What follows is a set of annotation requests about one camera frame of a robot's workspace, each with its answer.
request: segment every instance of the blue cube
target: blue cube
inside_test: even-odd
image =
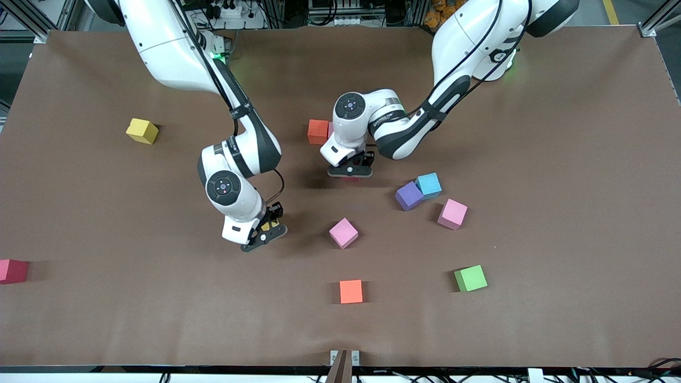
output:
[[[414,182],[410,182],[397,191],[395,198],[400,203],[402,209],[408,211],[418,205],[424,199],[424,195]]]
[[[442,187],[440,187],[440,180],[437,179],[437,174],[430,173],[424,176],[419,176],[416,179],[416,186],[424,195],[424,199],[435,198],[442,192]]]

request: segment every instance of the green cube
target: green cube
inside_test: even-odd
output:
[[[456,284],[459,285],[459,289],[463,292],[473,291],[487,286],[485,273],[482,272],[482,266],[480,265],[454,271],[454,277],[456,277]]]

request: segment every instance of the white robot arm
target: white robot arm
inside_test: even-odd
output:
[[[219,94],[232,110],[234,135],[206,147],[197,165],[208,199],[225,215],[223,238],[251,251],[284,235],[286,226],[278,222],[281,205],[267,207],[247,181],[275,170],[281,147],[229,68],[211,57],[211,41],[223,37],[198,31],[177,0],[88,0],[88,5],[108,10],[109,19],[122,18],[118,21],[127,25],[144,64],[161,84]],[[238,135],[236,120],[245,128]]]
[[[563,27],[579,0],[469,0],[437,31],[432,43],[434,87],[409,118],[395,91],[346,93],[334,106],[334,133],[321,154],[332,177],[369,177],[373,154],[390,159],[412,154],[469,92],[471,77],[496,80],[511,67],[525,31],[535,37]]]

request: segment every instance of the cube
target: cube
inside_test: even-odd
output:
[[[313,145],[324,145],[329,133],[329,121],[310,120],[307,125],[307,139]]]
[[[151,145],[156,140],[159,128],[147,120],[132,119],[125,133],[137,142]]]
[[[424,195],[414,182],[410,182],[397,191],[395,198],[404,211],[409,211],[424,199]]]
[[[424,194],[424,199],[435,198],[442,192],[440,187],[440,180],[437,179],[437,174],[430,173],[416,178],[416,186]]]
[[[461,227],[464,216],[466,215],[466,210],[468,210],[466,205],[460,204],[454,200],[447,200],[447,203],[440,212],[437,223],[452,230],[456,230]]]
[[[28,262],[20,260],[0,260],[0,285],[24,282],[28,270]]]
[[[342,304],[362,303],[362,281],[340,281],[340,297]]]
[[[338,243],[341,249],[348,247],[352,241],[356,240],[360,233],[357,232],[347,218],[343,218],[331,230],[329,230],[331,237]]]
[[[463,292],[473,291],[487,286],[485,273],[482,272],[482,266],[480,265],[454,271],[454,277],[456,278],[456,284],[459,285],[459,289]]]

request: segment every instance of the pink cube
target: pink cube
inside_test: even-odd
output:
[[[331,237],[338,243],[341,249],[346,248],[352,241],[356,240],[360,236],[350,221],[347,218],[343,218],[342,221],[338,222],[331,230],[329,230]]]
[[[452,230],[456,230],[461,227],[464,216],[466,215],[466,210],[468,210],[466,205],[460,204],[454,200],[447,200],[445,207],[443,207],[440,212],[437,223],[442,226],[447,226]]]
[[[29,263],[20,260],[0,260],[0,285],[17,284],[26,280]]]

